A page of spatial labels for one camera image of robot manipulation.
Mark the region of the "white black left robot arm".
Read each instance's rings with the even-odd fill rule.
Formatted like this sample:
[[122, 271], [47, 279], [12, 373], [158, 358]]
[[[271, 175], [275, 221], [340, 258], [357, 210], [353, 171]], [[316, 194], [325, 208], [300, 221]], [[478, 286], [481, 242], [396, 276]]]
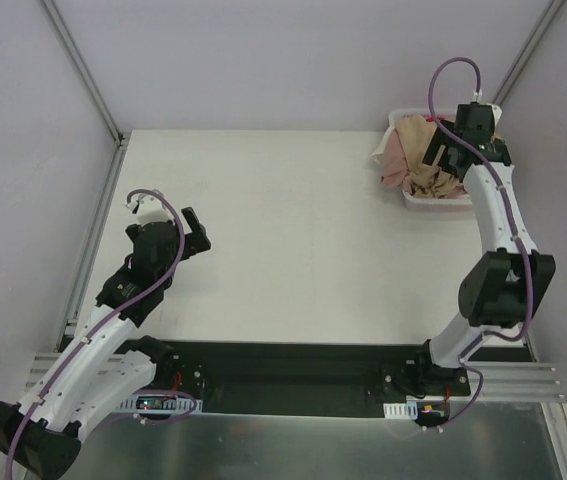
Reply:
[[143, 425], [172, 423], [202, 407], [201, 376], [188, 386], [183, 356], [154, 337], [133, 341], [114, 367], [104, 368], [163, 302], [177, 265], [211, 248], [192, 208], [175, 211], [149, 200], [130, 206], [133, 250], [104, 283], [83, 328], [18, 402], [0, 401], [6, 478], [15, 464], [41, 479], [62, 477], [89, 434], [130, 398]]

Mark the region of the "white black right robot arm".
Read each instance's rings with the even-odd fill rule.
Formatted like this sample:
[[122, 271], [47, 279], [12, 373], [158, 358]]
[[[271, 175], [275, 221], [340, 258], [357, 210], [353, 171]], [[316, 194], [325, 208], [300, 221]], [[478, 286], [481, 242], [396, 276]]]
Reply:
[[495, 127], [491, 105], [461, 104], [454, 121], [437, 121], [433, 142], [442, 154], [426, 153], [427, 161], [436, 159], [468, 194], [482, 256], [459, 286], [458, 313], [415, 359], [413, 382], [420, 396], [468, 395], [464, 361], [491, 338], [525, 337], [556, 272], [554, 257], [539, 252], [524, 224], [514, 165]]

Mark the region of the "beige t shirt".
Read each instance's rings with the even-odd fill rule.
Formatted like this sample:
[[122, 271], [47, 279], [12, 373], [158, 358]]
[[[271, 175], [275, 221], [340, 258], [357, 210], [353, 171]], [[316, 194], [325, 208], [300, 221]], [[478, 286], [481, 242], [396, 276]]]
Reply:
[[408, 168], [411, 194], [417, 198], [451, 199], [464, 197], [462, 184], [436, 164], [426, 164], [425, 154], [437, 131], [437, 125], [424, 116], [411, 115], [395, 123]]

